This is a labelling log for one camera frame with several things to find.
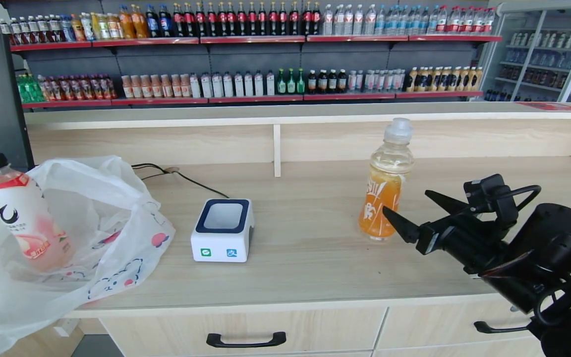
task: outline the white plastic bag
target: white plastic bag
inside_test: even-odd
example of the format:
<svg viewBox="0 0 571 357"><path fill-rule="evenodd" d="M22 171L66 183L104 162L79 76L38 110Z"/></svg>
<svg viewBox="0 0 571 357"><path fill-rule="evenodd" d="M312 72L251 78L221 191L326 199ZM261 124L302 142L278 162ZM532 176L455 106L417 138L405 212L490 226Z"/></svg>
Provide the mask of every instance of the white plastic bag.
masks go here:
<svg viewBox="0 0 571 357"><path fill-rule="evenodd" d="M140 285L175 234L118 156L49 160L28 175L76 252L70 266L40 273L0 223L0 354L84 303Z"/></svg>

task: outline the black handle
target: black handle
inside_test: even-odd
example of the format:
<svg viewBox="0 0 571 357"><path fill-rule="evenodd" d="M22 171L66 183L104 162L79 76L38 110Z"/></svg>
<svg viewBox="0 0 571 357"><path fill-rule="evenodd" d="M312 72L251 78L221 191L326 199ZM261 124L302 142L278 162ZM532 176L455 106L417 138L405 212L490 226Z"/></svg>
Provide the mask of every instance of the black handle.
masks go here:
<svg viewBox="0 0 571 357"><path fill-rule="evenodd" d="M258 344L225 344L222 342L222 335L208 334L206 336L206 344L215 348L257 348L257 347L274 347L286 343L286 333L283 331L272 334L272 339L267 343Z"/></svg>

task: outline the black cable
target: black cable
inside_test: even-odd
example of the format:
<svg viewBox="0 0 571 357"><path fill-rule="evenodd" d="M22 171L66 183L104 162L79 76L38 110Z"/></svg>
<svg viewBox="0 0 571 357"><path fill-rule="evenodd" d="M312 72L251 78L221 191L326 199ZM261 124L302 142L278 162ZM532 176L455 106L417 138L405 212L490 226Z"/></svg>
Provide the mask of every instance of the black cable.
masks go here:
<svg viewBox="0 0 571 357"><path fill-rule="evenodd" d="M520 189L512 190L510 192L505 192L503 194L498 194L497 196L490 197L491 200L498 201L499 199L508 198L518 196L520 194L524 194L526 192L530 192L528 197L526 197L519 205L517 205L517 210L520 211L524 207L528 205L528 203L532 202L532 200L539 195L541 192L541 186L539 185L531 185L522 187Z"/></svg>

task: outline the drawer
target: drawer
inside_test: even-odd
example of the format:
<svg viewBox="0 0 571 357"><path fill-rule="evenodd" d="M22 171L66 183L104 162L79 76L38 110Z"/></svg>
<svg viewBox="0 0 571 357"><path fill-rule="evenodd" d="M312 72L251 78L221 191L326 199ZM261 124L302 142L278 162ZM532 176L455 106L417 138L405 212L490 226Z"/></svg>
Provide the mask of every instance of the drawer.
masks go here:
<svg viewBox="0 0 571 357"><path fill-rule="evenodd" d="M487 343L379 350L373 357L544 357L535 338Z"/></svg>
<svg viewBox="0 0 571 357"><path fill-rule="evenodd" d="M530 319L521 312L511 312L511 306L499 297L480 302L392 306L377 348L475 343L530 336L527 331L481 334L473 326L475 321L486 321L495 328L527 325Z"/></svg>
<svg viewBox="0 0 571 357"><path fill-rule="evenodd" d="M125 357L258 355L290 352L373 350L384 307L237 314L103 318ZM286 342L263 348L214 348L208 334L227 344L265 343L274 332Z"/></svg>

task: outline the juice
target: juice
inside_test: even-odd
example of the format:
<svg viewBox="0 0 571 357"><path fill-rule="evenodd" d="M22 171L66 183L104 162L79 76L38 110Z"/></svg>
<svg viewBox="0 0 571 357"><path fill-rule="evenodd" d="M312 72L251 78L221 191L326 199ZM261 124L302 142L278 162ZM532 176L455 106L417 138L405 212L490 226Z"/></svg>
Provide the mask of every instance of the juice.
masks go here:
<svg viewBox="0 0 571 357"><path fill-rule="evenodd" d="M394 118L385 129L383 145L371 156L367 194L358 225L373 240L386 240L395 232L383 214L383 207L398 210L402 185L414 165L408 148L412 134L408 119Z"/></svg>

